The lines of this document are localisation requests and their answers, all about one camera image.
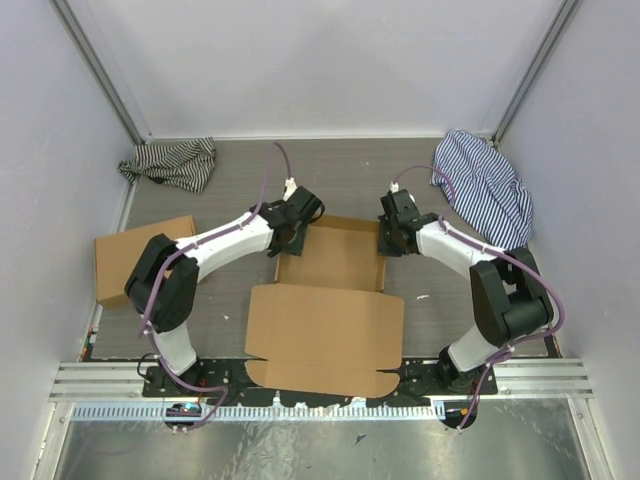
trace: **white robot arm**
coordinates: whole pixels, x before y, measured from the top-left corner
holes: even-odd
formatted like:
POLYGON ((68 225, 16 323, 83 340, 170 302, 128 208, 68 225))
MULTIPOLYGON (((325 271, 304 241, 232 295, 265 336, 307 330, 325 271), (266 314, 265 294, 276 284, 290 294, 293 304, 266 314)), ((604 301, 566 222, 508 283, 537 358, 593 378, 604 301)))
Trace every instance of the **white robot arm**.
POLYGON ((477 240, 455 230, 433 213, 421 215, 407 190, 390 190, 380 200, 384 215, 379 217, 378 253, 434 258, 471 283, 475 325, 440 352, 438 373, 443 384, 484 366, 491 355, 510 341, 553 319, 544 287, 484 248, 517 259, 537 273, 529 250, 518 248, 507 252, 490 245, 480 250, 473 248, 468 243, 477 244, 477 240), (514 285, 515 290, 507 293, 505 284, 514 285))
POLYGON ((191 313, 198 282, 214 270, 250 253, 269 250, 277 255, 287 248, 294 254, 299 232, 324 212, 324 205, 304 187, 287 188, 283 200, 250 209, 238 219, 222 227, 193 237, 169 240, 164 235, 153 237, 142 253, 125 292, 134 308, 143 315, 152 299, 149 334, 171 372, 185 382, 195 384, 198 372, 190 372, 197 362, 187 317, 191 313), (157 295, 153 284, 162 264, 176 256, 171 274, 163 279, 157 295))

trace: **white wall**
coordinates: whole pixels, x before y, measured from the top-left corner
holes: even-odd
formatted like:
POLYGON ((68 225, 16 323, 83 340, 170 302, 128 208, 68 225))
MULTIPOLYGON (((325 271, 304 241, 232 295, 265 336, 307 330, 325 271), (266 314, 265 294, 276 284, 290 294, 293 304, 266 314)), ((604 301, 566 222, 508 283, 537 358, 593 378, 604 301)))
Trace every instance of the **white wall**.
POLYGON ((640 3, 583 2, 504 141, 622 478, 640 478, 640 3))
POLYGON ((70 0, 156 138, 493 133, 560 3, 70 0))
POLYGON ((0 2, 0 476, 30 473, 93 305, 132 145, 49 2, 0 2))

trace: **metal plate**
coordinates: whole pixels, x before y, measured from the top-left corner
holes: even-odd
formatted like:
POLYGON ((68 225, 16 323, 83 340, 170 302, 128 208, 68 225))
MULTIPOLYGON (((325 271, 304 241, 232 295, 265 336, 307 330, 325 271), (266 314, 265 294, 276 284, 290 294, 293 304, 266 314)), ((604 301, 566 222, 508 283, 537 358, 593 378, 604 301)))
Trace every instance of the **metal plate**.
MULTIPOLYGON (((78 422, 157 422, 166 420, 166 409, 174 402, 121 402, 105 404, 100 402, 77 405, 71 416, 78 422)), ((205 407, 203 415, 209 412, 205 407)), ((272 407, 220 407, 210 419, 211 422, 289 422, 306 421, 362 421, 362 420, 438 420, 443 418, 444 405, 424 407, 370 408, 364 399, 355 399, 350 405, 328 408, 308 408, 304 405, 284 407, 277 400, 272 407)))
POLYGON ((71 423, 58 480, 589 478, 566 400, 481 402, 458 434, 437 421, 71 423))

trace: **gray floor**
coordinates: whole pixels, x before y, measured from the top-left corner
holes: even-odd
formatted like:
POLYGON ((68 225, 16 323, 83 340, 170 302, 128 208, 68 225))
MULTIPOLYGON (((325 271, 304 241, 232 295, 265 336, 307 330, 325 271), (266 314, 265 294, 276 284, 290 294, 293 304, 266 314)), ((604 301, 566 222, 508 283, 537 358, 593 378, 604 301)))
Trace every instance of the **gray floor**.
MULTIPOLYGON (((391 178, 416 163, 431 163, 439 139, 295 140, 284 142, 294 176, 318 195, 333 215, 375 219, 382 213, 379 197, 391 178)), ((191 214, 203 232, 237 218, 255 204, 267 141, 218 142, 218 161, 202 195, 156 185, 143 178, 134 197, 128 228, 191 214)), ((268 201, 282 193, 285 170, 274 159, 268 201)), ((426 171, 401 181, 423 213, 445 213, 467 233, 473 230, 447 205, 440 189, 429 185, 426 171)), ((266 254, 244 257, 217 270, 201 283, 189 330, 202 356, 244 357, 244 339, 251 287, 269 283, 275 260, 266 254)), ((389 259, 386 293, 405 300, 404 355, 436 356, 471 327, 473 314, 468 283, 434 260, 412 256, 389 259)), ((131 308, 105 310, 94 358, 130 358, 149 351, 138 340, 138 317, 131 308)), ((541 341, 518 346, 520 355, 544 355, 541 341)))
POLYGON ((589 473, 566 400, 480 404, 460 435, 438 421, 157 422, 69 426, 58 480, 579 480, 589 473))

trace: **cardboard box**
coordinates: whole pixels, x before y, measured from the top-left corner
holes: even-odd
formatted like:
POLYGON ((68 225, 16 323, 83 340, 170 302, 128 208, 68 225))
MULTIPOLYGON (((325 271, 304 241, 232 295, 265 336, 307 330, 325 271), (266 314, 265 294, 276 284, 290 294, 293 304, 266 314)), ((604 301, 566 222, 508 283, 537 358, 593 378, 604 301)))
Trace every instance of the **cardboard box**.
POLYGON ((245 350, 258 385, 377 398, 398 385, 404 301, 385 295, 378 222, 325 215, 276 284, 251 292, 245 350))
POLYGON ((164 233, 171 240, 195 234, 193 217, 174 218, 96 238, 96 301, 105 308, 129 304, 124 286, 149 240, 164 233))

